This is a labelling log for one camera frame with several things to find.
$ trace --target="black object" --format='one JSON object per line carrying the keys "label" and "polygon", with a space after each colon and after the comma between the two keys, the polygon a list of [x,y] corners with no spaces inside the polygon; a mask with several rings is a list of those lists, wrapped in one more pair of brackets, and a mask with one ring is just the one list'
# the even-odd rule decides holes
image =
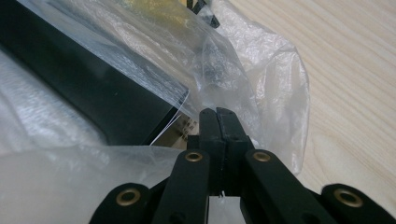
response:
{"label": "black object", "polygon": [[[90,120],[109,145],[150,144],[177,112],[16,0],[1,1],[0,31],[0,47]],[[142,71],[163,73],[132,54]]]}
{"label": "black object", "polygon": [[303,187],[273,153],[254,149],[234,112],[200,114],[200,135],[189,136],[172,174],[153,189],[113,189],[91,224],[207,222],[208,196],[240,196],[246,223],[381,223],[395,219],[352,187],[326,186],[321,195]]}

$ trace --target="round metal fastener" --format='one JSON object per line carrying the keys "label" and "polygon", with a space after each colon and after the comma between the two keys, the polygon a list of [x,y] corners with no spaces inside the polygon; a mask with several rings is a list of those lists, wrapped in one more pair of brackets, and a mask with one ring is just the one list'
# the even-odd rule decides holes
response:
{"label": "round metal fastener", "polygon": [[334,191],[334,197],[340,202],[350,207],[362,207],[363,200],[358,195],[347,189],[337,189]]}
{"label": "round metal fastener", "polygon": [[190,152],[186,155],[187,161],[200,161],[202,158],[202,154],[198,152]]}
{"label": "round metal fastener", "polygon": [[269,161],[269,160],[271,160],[270,155],[268,155],[265,152],[255,152],[253,154],[253,158],[256,159],[257,161]]}
{"label": "round metal fastener", "polygon": [[140,199],[140,191],[137,189],[125,189],[117,195],[117,204],[120,206],[129,206],[137,203]]}

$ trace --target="light wood tabletop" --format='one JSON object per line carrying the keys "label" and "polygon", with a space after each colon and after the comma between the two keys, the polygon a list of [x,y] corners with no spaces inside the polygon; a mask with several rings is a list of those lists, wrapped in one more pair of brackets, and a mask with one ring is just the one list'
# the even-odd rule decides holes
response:
{"label": "light wood tabletop", "polygon": [[355,187],[396,217],[396,1],[231,1],[299,50],[311,110],[304,167],[320,192]]}

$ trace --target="table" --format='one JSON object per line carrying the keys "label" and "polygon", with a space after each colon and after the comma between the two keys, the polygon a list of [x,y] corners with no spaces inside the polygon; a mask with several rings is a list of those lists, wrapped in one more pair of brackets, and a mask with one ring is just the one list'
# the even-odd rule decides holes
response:
{"label": "table", "polygon": [[299,180],[344,183],[396,217],[396,2],[231,2],[299,50],[311,110]]}

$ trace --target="wood grain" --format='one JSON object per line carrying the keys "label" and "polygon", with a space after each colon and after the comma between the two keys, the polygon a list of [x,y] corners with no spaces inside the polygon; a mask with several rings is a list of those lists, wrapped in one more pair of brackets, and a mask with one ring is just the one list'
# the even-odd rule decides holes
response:
{"label": "wood grain", "polygon": [[310,79],[304,167],[313,191],[344,183],[396,217],[396,1],[231,1],[289,39]]}

